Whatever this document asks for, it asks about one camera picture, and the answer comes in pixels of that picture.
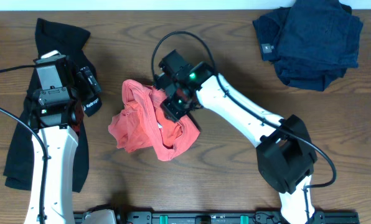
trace wooden table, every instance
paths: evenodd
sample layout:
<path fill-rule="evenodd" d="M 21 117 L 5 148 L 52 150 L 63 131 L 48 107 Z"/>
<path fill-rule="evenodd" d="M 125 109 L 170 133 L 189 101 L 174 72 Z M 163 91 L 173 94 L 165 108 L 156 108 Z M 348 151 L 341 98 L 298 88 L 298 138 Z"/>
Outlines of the wooden table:
<path fill-rule="evenodd" d="M 356 210 L 371 223 L 371 11 L 354 11 L 364 22 L 358 69 L 349 69 L 325 92 L 288 88 L 263 62 L 251 21 L 268 11 L 0 12 L 0 69 L 27 65 L 37 57 L 38 17 L 80 26 L 92 33 L 84 48 L 98 72 L 102 109 L 85 118 L 90 171 L 75 211 L 114 201 L 155 210 L 255 210 L 280 208 L 278 194 L 258 173 L 255 149 L 236 129 L 209 110 L 192 113 L 201 134 L 171 162 L 152 148 L 128 154 L 108 133 L 111 117 L 123 109 L 121 84 L 132 78 L 149 84 L 151 54 L 161 37 L 189 30 L 208 43 L 228 81 L 262 107 L 285 118 L 296 114 L 312 140 L 334 160 L 337 182 L 312 191 L 316 208 Z M 199 43 L 171 37 L 156 62 L 172 49 L 192 63 L 207 60 Z M 0 106 L 20 115 L 31 70 L 0 74 Z M 16 123 L 0 113 L 0 223 L 22 223 L 30 192 L 4 186 L 7 149 Z M 314 183 L 329 180 L 324 159 Z"/>

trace clothing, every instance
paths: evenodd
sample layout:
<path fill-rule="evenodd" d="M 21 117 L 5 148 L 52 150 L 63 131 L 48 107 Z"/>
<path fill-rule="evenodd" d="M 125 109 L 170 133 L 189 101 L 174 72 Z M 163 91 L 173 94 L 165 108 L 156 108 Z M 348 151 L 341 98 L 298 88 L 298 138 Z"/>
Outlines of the clothing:
<path fill-rule="evenodd" d="M 253 21 L 263 60 L 288 86 L 324 91 L 357 68 L 363 24 L 338 0 L 297 0 Z"/>
<path fill-rule="evenodd" d="M 94 66 L 83 54 L 82 48 L 90 36 L 90 32 L 79 27 L 49 22 L 38 19 L 36 24 L 35 41 L 39 56 L 58 50 L 61 54 L 69 55 L 80 67 L 88 66 L 96 78 Z M 41 88 L 36 70 L 33 71 L 31 82 L 24 100 L 24 111 L 20 119 L 27 123 L 31 110 L 33 92 Z M 20 190 L 32 188 L 34 165 L 34 150 L 32 135 L 21 125 L 17 125 L 7 154 L 6 167 L 3 175 L 7 177 L 6 186 Z M 88 174 L 88 144 L 83 122 L 80 126 L 79 143 L 73 161 L 72 190 L 80 192 Z"/>
<path fill-rule="evenodd" d="M 198 138 L 199 130 L 188 116 L 178 122 L 166 119 L 161 103 L 163 91 L 143 86 L 134 80 L 122 84 L 124 110 L 112 117 L 108 131 L 117 141 L 117 148 L 126 152 L 153 146 L 157 158 L 170 161 L 182 154 Z"/>

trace cable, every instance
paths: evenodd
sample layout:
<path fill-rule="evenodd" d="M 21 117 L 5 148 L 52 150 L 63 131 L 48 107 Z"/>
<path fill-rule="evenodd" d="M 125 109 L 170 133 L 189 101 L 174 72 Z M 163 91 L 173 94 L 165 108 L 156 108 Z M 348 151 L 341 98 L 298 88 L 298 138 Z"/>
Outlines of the cable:
<path fill-rule="evenodd" d="M 215 60 L 213 58 L 213 55 L 212 53 L 210 52 L 210 49 L 209 47 L 207 46 L 207 44 L 201 39 L 199 38 L 198 36 L 196 36 L 195 34 L 193 33 L 190 33 L 190 32 L 187 32 L 187 31 L 174 31 L 174 32 L 171 32 L 170 34 L 164 36 L 157 44 L 157 46 L 155 47 L 154 49 L 154 52 L 153 52 L 153 57 L 152 57 L 152 60 L 151 60 L 151 70 L 153 72 L 153 77 L 155 76 L 155 71 L 154 71 L 154 58 L 155 58 L 155 54 L 159 48 L 159 46 L 162 44 L 162 42 L 164 40 L 166 40 L 168 37 L 172 36 L 172 35 L 176 35 L 176 34 L 186 34 L 186 35 L 190 35 L 191 37 L 194 37 L 195 39 L 197 39 L 203 46 L 204 48 L 206 49 L 208 55 L 209 55 L 209 59 L 212 63 L 212 67 L 213 67 L 213 70 L 214 70 L 214 75 L 216 76 L 216 79 L 217 79 L 217 83 L 219 85 L 219 87 L 222 89 L 222 91 L 224 92 L 224 95 L 227 96 L 229 99 L 231 99 L 237 106 L 239 106 L 240 108 L 242 108 L 243 110 L 245 110 L 246 112 L 248 112 L 250 115 L 254 116 L 256 119 L 258 119 L 259 121 L 261 121 L 263 124 L 266 124 L 272 128 L 274 128 L 275 130 L 278 130 L 280 132 L 282 132 L 283 134 L 287 135 L 287 136 L 290 136 L 292 138 L 295 138 L 295 139 L 298 139 L 300 141 L 302 141 L 303 143 L 307 144 L 308 146 L 312 147 L 315 151 L 317 151 L 327 162 L 328 164 L 330 165 L 331 169 L 332 169 L 332 179 L 326 183 L 323 183 L 323 184 L 312 184 L 312 185 L 307 185 L 307 186 L 304 186 L 303 187 L 303 191 L 304 191 L 304 200 L 306 202 L 306 214 L 308 216 L 308 223 L 310 224 L 310 218 L 309 218 L 309 207 L 308 207 L 308 197 L 307 197 L 307 193 L 308 193 L 308 189 L 311 189 L 311 188 L 319 188 L 319 187 L 327 187 L 327 186 L 330 186 L 331 184 L 333 184 L 336 180 L 336 177 L 337 177 L 337 172 L 336 172 L 336 168 L 335 168 L 335 165 L 333 163 L 333 161 L 329 158 L 329 156 L 324 152 L 322 151 L 320 148 L 318 148 L 316 145 L 314 145 L 313 143 L 285 130 L 285 129 L 282 129 L 280 128 L 279 126 L 277 126 L 276 124 L 273 124 L 269 121 L 267 121 L 265 118 L 262 118 L 261 116 L 259 116 L 258 114 L 254 113 L 253 111 L 249 110 L 249 108 L 247 108 L 246 106 L 244 106 L 243 104 L 241 104 L 240 102 L 238 102 L 230 93 L 229 93 L 229 90 L 226 90 L 226 88 L 223 86 L 221 80 L 220 80 L 220 77 L 218 75 L 218 72 L 217 72 L 217 68 L 216 68 L 216 63 L 215 63 Z"/>
<path fill-rule="evenodd" d="M 35 67 L 35 65 L 21 65 L 21 66 L 16 66 L 16 67 L 12 67 L 12 68 L 2 69 L 2 70 L 0 70 L 0 73 L 10 72 L 10 71 L 14 71 L 14 70 L 17 70 L 17 69 L 22 69 L 22 68 L 34 68 L 34 67 Z"/>
<path fill-rule="evenodd" d="M 15 119 L 20 125 L 22 125 L 24 128 L 26 128 L 30 133 L 32 133 L 36 140 L 39 142 L 42 151 L 43 151 L 43 169 L 42 169 L 42 183 L 40 186 L 40 198 L 39 198 L 39 222 L 40 224 L 44 224 L 44 192 L 45 192 L 45 184 L 46 184 L 46 173 L 47 173 L 47 161 L 48 161 L 48 155 L 46 147 L 44 146 L 43 141 L 41 138 L 29 127 L 21 121 L 16 115 L 6 111 L 5 109 L 0 108 L 0 112 L 8 115 L 12 119 Z"/>

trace crumpled pink cloth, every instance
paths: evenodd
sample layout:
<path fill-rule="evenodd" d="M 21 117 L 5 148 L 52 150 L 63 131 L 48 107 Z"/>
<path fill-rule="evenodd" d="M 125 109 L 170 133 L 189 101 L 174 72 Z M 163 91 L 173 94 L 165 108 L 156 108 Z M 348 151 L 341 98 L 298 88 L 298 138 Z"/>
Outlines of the crumpled pink cloth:
<path fill-rule="evenodd" d="M 191 147 L 199 130 L 188 116 L 176 123 L 166 119 L 160 107 L 165 99 L 165 93 L 152 86 L 134 80 L 123 82 L 124 110 L 112 117 L 108 126 L 118 149 L 133 152 L 153 146 L 159 160 L 170 161 Z"/>

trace red cloth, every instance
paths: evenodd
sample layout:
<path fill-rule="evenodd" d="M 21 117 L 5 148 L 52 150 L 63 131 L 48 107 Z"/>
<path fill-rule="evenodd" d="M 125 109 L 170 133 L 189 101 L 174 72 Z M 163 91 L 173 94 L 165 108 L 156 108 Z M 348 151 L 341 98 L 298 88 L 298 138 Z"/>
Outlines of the red cloth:
<path fill-rule="evenodd" d="M 112 117 L 108 126 L 118 149 L 133 152 L 153 146 L 159 160 L 170 161 L 191 147 L 199 130 L 188 116 L 176 123 L 166 119 L 160 107 L 165 99 L 165 93 L 152 86 L 134 80 L 123 82 L 124 110 Z"/>

